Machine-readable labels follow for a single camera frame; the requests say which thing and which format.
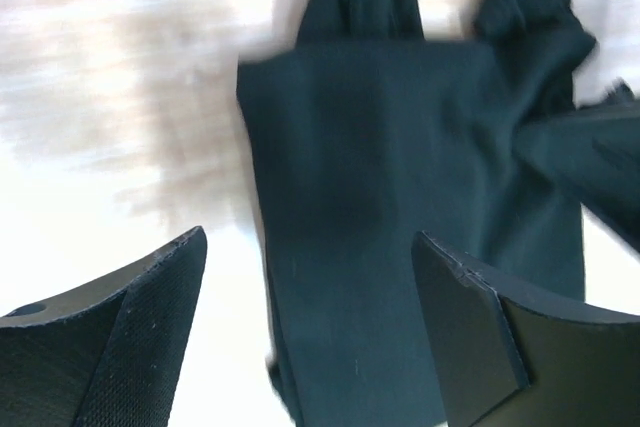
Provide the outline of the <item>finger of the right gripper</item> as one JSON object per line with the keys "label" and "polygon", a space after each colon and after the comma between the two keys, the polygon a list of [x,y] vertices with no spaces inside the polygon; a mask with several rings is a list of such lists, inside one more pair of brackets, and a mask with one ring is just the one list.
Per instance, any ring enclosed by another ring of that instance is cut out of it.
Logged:
{"label": "finger of the right gripper", "polygon": [[639,97],[624,81],[599,103],[521,127],[519,157],[639,249]]}

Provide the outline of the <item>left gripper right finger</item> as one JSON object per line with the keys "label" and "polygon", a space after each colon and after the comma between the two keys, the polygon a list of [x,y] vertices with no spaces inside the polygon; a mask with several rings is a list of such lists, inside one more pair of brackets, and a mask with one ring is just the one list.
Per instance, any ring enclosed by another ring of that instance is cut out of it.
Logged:
{"label": "left gripper right finger", "polygon": [[554,294],[424,232],[412,261],[449,425],[638,425],[638,316]]}

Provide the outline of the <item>black tank top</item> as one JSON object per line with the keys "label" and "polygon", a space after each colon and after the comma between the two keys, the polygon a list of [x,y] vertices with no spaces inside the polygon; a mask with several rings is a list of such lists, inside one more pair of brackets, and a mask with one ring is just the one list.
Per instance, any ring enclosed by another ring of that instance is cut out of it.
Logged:
{"label": "black tank top", "polygon": [[481,0],[429,40],[417,0],[309,0],[295,46],[238,68],[276,359],[299,426],[444,419],[415,233],[557,294],[585,291],[581,209],[519,161],[525,121],[573,106],[594,48],[571,0]]}

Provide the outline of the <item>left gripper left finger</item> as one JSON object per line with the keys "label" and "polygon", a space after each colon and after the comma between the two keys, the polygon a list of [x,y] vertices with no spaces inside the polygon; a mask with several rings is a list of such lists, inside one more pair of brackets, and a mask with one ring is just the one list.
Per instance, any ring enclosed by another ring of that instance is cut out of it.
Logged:
{"label": "left gripper left finger", "polygon": [[206,255],[197,226],[125,267],[3,316],[2,425],[167,425]]}

